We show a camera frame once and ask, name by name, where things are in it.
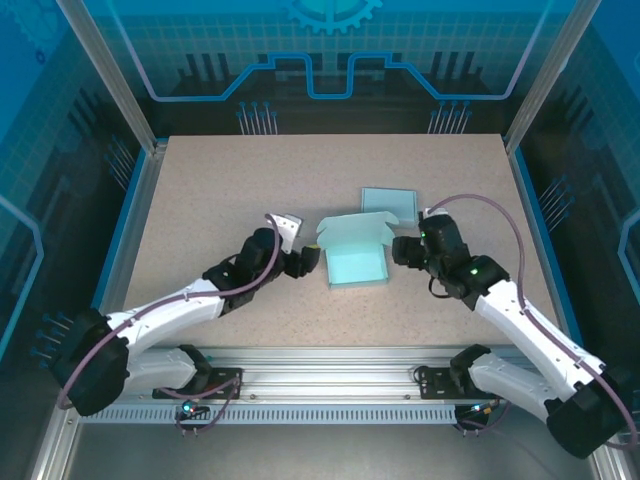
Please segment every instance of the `speckled tabletop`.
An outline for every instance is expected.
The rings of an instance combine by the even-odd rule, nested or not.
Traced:
[[[171,137],[125,306],[171,293],[237,253],[266,212],[305,220],[297,245],[315,243],[326,216],[357,213],[362,187],[411,189],[425,207],[461,192],[504,205],[526,245],[525,292],[553,309],[515,182],[498,135],[300,135]],[[507,222],[484,204],[447,207],[472,254],[515,276]],[[416,231],[397,231],[417,235]],[[388,285],[329,290],[326,261],[299,280],[282,276],[253,302],[186,329],[167,345],[410,346],[509,343],[461,302],[427,291],[428,275],[388,258]]]

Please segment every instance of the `vertical metal post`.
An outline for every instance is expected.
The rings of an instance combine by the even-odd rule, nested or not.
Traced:
[[[553,43],[549,55],[542,64],[538,76],[533,82],[529,93],[516,113],[513,123],[505,136],[507,154],[515,152],[538,114],[540,107],[549,95],[553,84],[558,79],[566,60],[573,53],[580,37],[589,26],[593,14],[598,9],[601,0],[577,0],[569,13],[558,38]]]
[[[2,360],[2,357],[4,356],[4,353],[9,346],[9,340],[11,340],[13,331],[18,324],[18,319],[20,318],[22,309],[27,302],[29,292],[31,292],[33,283],[36,281],[38,270],[40,270],[40,266],[42,265],[42,261],[44,260],[44,246],[42,244],[42,234],[40,232],[40,226],[33,218],[31,218],[30,215],[24,213],[3,195],[0,195],[0,209],[6,209],[11,216],[16,218],[16,220],[18,220],[25,227],[31,230],[31,234],[33,235],[33,243],[35,244],[36,249],[36,258],[31,265],[31,269],[29,270],[29,276],[25,280],[24,285],[22,286],[22,290],[20,291],[20,295],[18,296],[18,300],[16,301],[13,310],[11,311],[11,316],[9,317],[7,326],[4,329],[4,333],[0,335],[0,360]]]
[[[87,7],[82,0],[56,1],[140,146],[149,155],[153,155],[156,137]]]

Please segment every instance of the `flat light blue cardboard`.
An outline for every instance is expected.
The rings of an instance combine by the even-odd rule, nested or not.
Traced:
[[[390,212],[402,228],[415,228],[418,224],[418,194],[414,190],[391,188],[363,188],[362,212]]]
[[[387,283],[384,246],[395,237],[389,224],[398,224],[389,212],[327,217],[320,222],[318,245],[327,256],[329,288]]]

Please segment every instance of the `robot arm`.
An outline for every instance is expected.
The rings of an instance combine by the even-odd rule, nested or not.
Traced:
[[[296,252],[292,249],[302,220],[290,215],[271,218],[276,223],[273,227],[279,234],[280,249],[268,272],[276,237],[274,228],[259,228],[246,239],[240,253],[223,260],[207,270],[202,278],[171,295],[125,312],[103,316],[89,310],[75,318],[49,365],[61,386],[69,381],[91,349],[108,335],[113,337],[86,364],[69,390],[68,398],[78,413],[93,415],[126,391],[168,387],[196,395],[206,390],[211,383],[211,368],[195,347],[140,354],[179,330],[226,315],[249,303],[262,286],[282,273],[300,278],[313,271],[320,250],[304,247]],[[122,330],[114,336],[118,328]]]
[[[511,365],[490,349],[475,345],[451,361],[451,376],[461,392],[477,389],[511,401],[546,422],[558,443],[579,458],[586,458],[617,433],[625,424],[624,418],[583,367],[591,367],[627,408],[632,401],[629,372],[606,366],[576,345],[525,299],[528,312],[546,330],[545,335],[520,307],[517,286],[508,273],[487,256],[471,256],[445,211],[421,217],[419,228],[420,238],[394,239],[394,261],[427,270],[442,284],[447,296],[461,300],[504,332],[540,372]]]

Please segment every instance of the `glass wall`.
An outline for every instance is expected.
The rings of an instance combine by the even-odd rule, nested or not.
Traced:
[[[584,343],[637,379],[639,15],[603,0],[521,145]]]
[[[573,3],[87,1],[157,136],[505,132]]]
[[[57,392],[44,367],[64,315],[91,304],[139,148],[55,2],[0,6],[0,478],[9,479],[29,473]]]

